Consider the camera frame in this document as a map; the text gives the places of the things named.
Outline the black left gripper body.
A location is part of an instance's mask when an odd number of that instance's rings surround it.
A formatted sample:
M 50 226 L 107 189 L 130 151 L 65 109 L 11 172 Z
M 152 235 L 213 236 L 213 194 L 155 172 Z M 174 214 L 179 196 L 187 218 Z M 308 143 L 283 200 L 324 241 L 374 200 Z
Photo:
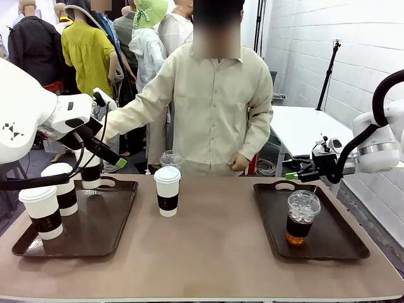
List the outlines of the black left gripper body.
M 95 135 L 101 130 L 101 123 L 94 118 L 84 125 L 70 131 L 61 139 L 61 144 L 70 150 L 80 150 L 81 142 L 84 142 L 84 147 L 95 152 L 100 144 L 100 140 L 96 139 Z

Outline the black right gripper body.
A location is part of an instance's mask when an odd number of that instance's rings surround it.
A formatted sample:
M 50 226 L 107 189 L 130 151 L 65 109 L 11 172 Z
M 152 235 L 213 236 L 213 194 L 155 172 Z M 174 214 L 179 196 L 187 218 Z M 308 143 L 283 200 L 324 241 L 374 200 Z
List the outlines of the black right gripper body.
M 320 176 L 325 176 L 332 184 L 338 184 L 340 178 L 336 174 L 337 155 L 331 148 L 318 148 L 312 151 L 312 160 Z

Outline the person's left hand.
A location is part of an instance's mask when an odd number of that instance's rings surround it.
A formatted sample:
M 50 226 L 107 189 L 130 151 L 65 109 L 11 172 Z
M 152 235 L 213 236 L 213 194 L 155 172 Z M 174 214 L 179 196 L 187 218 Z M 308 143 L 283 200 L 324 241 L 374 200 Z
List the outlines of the person's left hand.
M 243 172 L 249 166 L 250 160 L 240 153 L 235 153 L 231 161 L 228 163 L 230 169 L 234 172 Z

